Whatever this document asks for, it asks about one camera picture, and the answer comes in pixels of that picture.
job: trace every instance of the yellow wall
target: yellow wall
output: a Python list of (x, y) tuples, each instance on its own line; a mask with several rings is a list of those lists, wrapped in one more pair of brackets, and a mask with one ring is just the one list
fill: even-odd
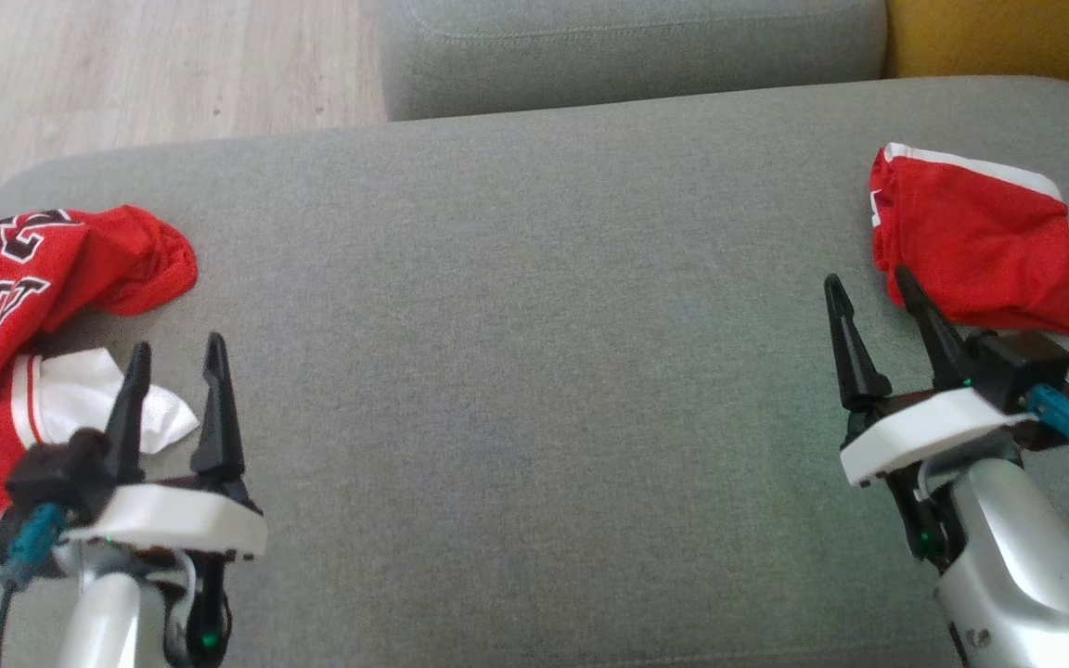
[(1069, 81), (1069, 0), (888, 0), (886, 76)]

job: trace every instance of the gray couch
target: gray couch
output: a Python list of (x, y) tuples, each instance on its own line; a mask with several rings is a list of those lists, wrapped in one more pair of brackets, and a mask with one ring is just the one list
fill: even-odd
[(382, 0), (390, 120), (877, 79), (885, 0)]
[[(183, 299), (43, 348), (149, 340), (200, 409), (229, 338), (272, 535), (229, 576), (233, 667), (946, 668), (932, 568), (837, 461), (827, 271), (896, 387), (929, 382), (870, 263), (889, 140), (1069, 201), (1069, 84), (981, 77), (100, 153), (0, 216), (133, 202), (195, 245)], [(1069, 453), (1028, 468), (1069, 518)], [(74, 596), (17, 597), (7, 665), (52, 655)]]

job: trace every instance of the robotic arm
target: robotic arm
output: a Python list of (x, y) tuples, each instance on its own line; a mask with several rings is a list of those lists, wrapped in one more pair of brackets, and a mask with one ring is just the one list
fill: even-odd
[(151, 348), (135, 347), (105, 433), (29, 449), (7, 481), (0, 519), (0, 664), (14, 593), (35, 576), (76, 576), (62, 668), (205, 668), (220, 665), (233, 617), (226, 565), (266, 549), (263, 512), (243, 482), (229, 356), (208, 337), (208, 384), (192, 475), (144, 482), (139, 428)]
[(849, 482), (886, 483), (967, 668), (1069, 668), (1069, 529), (1022, 452), (1069, 442), (1069, 354), (1041, 333), (964, 341), (904, 267), (932, 389), (892, 397), (835, 275), (824, 282)]

